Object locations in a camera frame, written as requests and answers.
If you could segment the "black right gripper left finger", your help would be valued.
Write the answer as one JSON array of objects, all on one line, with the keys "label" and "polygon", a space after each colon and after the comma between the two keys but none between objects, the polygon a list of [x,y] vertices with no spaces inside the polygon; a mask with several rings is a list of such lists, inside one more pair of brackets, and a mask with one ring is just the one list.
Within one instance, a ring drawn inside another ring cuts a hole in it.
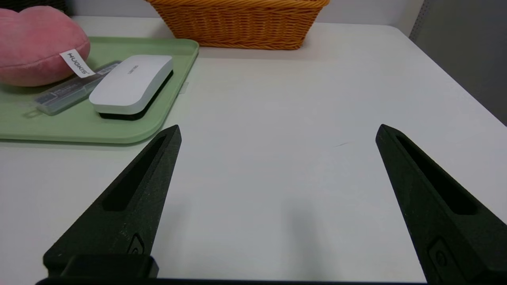
[{"label": "black right gripper left finger", "polygon": [[182,137],[160,131],[43,255],[48,279],[156,278],[151,256]]}]

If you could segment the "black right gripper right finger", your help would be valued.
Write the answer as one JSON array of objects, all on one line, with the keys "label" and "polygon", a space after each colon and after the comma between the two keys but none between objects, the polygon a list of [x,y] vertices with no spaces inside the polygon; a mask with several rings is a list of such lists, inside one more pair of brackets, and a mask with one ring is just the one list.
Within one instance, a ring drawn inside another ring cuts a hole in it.
[{"label": "black right gripper right finger", "polygon": [[505,285],[506,224],[401,131],[375,142],[426,281]]}]

